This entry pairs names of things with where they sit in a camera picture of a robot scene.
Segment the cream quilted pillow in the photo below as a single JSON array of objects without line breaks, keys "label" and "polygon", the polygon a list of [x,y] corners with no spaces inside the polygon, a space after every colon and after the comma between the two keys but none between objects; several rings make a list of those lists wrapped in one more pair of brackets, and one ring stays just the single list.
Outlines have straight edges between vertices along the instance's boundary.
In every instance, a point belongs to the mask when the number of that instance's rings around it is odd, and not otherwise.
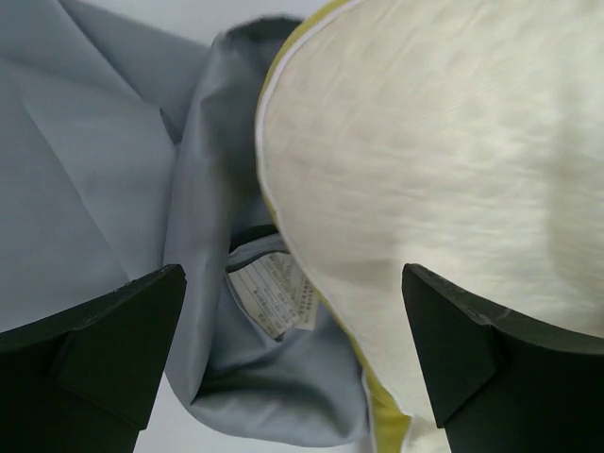
[{"label": "cream quilted pillow", "polygon": [[352,341],[379,452],[446,452],[401,293],[417,262],[603,332],[603,5],[335,1],[263,84],[262,193]]}]

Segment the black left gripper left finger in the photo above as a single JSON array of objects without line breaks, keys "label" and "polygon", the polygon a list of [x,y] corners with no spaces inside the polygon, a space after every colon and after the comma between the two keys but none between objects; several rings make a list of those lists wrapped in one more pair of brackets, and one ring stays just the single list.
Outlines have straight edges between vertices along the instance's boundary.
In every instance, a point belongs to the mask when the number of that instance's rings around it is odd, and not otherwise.
[{"label": "black left gripper left finger", "polygon": [[1,335],[1,449],[131,452],[182,310],[179,265]]}]

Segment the grey fabric pillowcase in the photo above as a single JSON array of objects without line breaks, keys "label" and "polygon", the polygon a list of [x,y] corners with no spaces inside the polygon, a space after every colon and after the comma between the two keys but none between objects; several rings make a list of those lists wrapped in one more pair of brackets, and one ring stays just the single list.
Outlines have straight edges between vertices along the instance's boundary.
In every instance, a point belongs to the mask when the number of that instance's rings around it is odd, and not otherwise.
[{"label": "grey fabric pillowcase", "polygon": [[167,265],[186,278],[161,380],[198,425],[333,447],[370,432],[353,347],[257,274],[300,276],[256,175],[255,111],[298,25],[210,45],[80,1],[1,5],[1,335]]}]

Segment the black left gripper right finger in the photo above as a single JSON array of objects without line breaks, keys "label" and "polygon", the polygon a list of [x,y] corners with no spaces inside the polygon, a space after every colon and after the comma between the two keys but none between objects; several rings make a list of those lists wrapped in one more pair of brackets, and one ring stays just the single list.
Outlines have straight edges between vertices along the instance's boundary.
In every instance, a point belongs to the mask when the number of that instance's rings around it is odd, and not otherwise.
[{"label": "black left gripper right finger", "polygon": [[419,264],[404,267],[402,294],[452,451],[602,451],[602,339],[471,294]]}]

